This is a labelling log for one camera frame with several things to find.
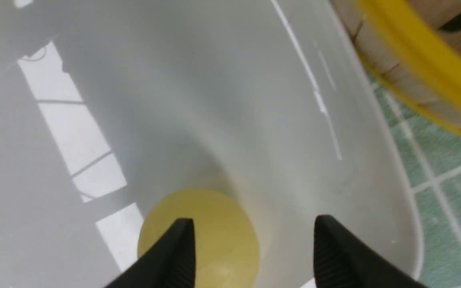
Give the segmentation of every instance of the yellow rim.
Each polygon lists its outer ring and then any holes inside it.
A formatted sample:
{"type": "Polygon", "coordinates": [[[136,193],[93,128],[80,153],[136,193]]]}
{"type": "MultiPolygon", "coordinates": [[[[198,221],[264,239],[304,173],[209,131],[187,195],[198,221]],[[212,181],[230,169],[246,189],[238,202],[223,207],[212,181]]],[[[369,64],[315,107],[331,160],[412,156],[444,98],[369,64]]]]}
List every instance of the yellow rim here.
{"type": "Polygon", "coordinates": [[[363,57],[361,57],[361,61],[362,61],[362,64],[364,64],[364,66],[380,82],[380,84],[382,84],[389,91],[394,93],[397,96],[397,98],[399,98],[401,100],[401,102],[403,102],[403,104],[405,104],[406,106],[408,106],[410,109],[414,110],[415,112],[417,112],[421,116],[425,117],[429,121],[434,122],[435,124],[441,126],[442,128],[447,129],[447,130],[451,131],[452,133],[455,133],[455,134],[461,136],[461,128],[460,127],[458,127],[458,126],[456,126],[454,124],[451,124],[450,122],[447,122],[447,121],[443,120],[442,118],[439,118],[439,117],[435,116],[434,114],[430,113],[428,110],[422,108],[416,102],[414,102],[410,97],[406,96],[403,92],[401,92],[395,86],[390,84],[390,82],[386,81],[380,75],[380,73],[375,71],[375,69],[373,69],[373,67],[371,67],[371,65],[363,57]]]}
{"type": "MultiPolygon", "coordinates": [[[[357,1],[368,21],[403,64],[444,100],[461,110],[461,57],[433,33],[405,0],[357,1]]],[[[461,135],[455,126],[452,128],[448,122],[420,109],[399,91],[396,94],[412,109],[461,135]]]]}

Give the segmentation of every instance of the white plastic tub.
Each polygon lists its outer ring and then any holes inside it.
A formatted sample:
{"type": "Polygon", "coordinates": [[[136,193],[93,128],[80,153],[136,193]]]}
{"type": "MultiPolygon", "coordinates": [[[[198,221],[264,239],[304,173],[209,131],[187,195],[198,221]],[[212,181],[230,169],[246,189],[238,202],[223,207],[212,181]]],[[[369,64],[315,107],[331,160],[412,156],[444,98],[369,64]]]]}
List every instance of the white plastic tub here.
{"type": "Polygon", "coordinates": [[[417,276],[406,179],[327,2],[3,2],[0,287],[103,287],[183,188],[243,206],[255,287],[313,277],[318,214],[417,276]]]}

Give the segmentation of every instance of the yellow disc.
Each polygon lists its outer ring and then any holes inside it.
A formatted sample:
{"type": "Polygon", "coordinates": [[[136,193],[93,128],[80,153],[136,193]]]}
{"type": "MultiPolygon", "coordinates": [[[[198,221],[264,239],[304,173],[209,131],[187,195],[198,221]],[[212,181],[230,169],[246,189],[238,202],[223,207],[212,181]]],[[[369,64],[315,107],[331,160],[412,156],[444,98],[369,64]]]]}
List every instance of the yellow disc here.
{"type": "Polygon", "coordinates": [[[254,227],[236,201],[216,191],[185,190],[159,202],[141,228],[138,256],[181,217],[194,221],[197,288],[254,285],[259,270],[254,227]]]}

